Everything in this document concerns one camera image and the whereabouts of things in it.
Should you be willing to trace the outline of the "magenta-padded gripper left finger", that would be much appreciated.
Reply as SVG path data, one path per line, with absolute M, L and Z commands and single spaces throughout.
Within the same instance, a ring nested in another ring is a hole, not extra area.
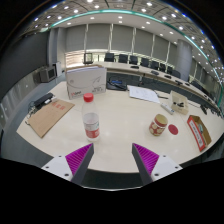
M 65 180 L 80 185 L 94 154 L 94 144 L 85 145 L 66 156 L 57 156 L 42 169 Z

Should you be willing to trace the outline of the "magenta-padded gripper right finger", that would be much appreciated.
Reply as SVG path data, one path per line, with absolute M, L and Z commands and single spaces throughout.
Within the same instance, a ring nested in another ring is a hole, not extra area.
M 182 169 L 169 156 L 156 154 L 136 143 L 132 144 L 132 154 L 143 185 L 152 183 Z

